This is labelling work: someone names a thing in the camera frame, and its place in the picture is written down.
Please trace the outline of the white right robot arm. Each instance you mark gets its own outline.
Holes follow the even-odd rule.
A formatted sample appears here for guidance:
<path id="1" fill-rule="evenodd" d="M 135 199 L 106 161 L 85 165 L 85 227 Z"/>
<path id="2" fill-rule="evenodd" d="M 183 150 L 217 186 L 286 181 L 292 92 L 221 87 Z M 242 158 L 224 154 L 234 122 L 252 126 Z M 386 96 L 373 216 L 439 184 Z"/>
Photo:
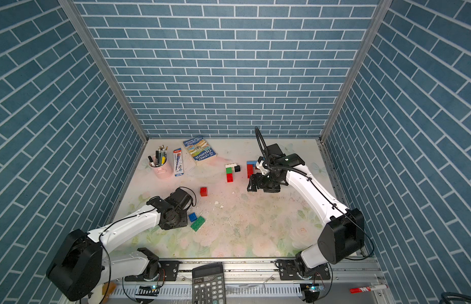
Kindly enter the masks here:
<path id="1" fill-rule="evenodd" d="M 267 145 L 258 127 L 255 135 L 262 155 L 256 164 L 259 172 L 250 175 L 247 191 L 278 193 L 282 186 L 291 186 L 324 225 L 317 242 L 296 254 L 297 273 L 306 279 L 320 266 L 351 260 L 350 255 L 371 239 L 365 232 L 362 212 L 349 209 L 327 191 L 298 154 L 286 155 L 278 144 Z"/>

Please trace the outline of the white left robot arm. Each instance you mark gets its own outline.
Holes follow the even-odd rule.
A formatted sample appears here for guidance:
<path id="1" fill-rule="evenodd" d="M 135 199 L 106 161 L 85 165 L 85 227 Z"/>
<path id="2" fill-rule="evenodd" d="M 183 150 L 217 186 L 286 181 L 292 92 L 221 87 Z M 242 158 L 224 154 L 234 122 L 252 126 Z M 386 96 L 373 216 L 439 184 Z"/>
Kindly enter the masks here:
<path id="1" fill-rule="evenodd" d="M 139 210 L 90 231 L 69 233 L 46 271 L 47 278 L 70 301 L 81 300 L 99 285 L 125 277 L 159 280 L 159 257 L 142 247 L 113 258 L 111 253 L 138 234 L 154 227 L 164 231 L 186 227 L 188 210 L 197 198 L 188 187 L 178 187 L 167 198 L 154 196 Z"/>

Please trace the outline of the blue small lego brick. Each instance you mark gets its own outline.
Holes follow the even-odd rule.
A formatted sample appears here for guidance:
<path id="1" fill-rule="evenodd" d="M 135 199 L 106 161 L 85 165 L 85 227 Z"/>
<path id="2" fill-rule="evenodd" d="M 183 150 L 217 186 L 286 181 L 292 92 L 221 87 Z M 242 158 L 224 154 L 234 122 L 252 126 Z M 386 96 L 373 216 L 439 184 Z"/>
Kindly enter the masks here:
<path id="1" fill-rule="evenodd" d="M 197 221 L 197 215 L 195 213 L 189 214 L 189 220 L 191 223 Z"/>

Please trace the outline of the green long lego brick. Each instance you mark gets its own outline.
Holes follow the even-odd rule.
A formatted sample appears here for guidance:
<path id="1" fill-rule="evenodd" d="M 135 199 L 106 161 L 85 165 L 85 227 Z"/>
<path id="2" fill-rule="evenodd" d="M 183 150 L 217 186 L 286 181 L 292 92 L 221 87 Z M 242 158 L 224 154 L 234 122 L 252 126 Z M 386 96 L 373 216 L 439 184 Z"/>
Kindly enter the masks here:
<path id="1" fill-rule="evenodd" d="M 191 229 L 194 231 L 199 231 L 202 225 L 206 222 L 204 217 L 198 217 L 192 224 Z"/>

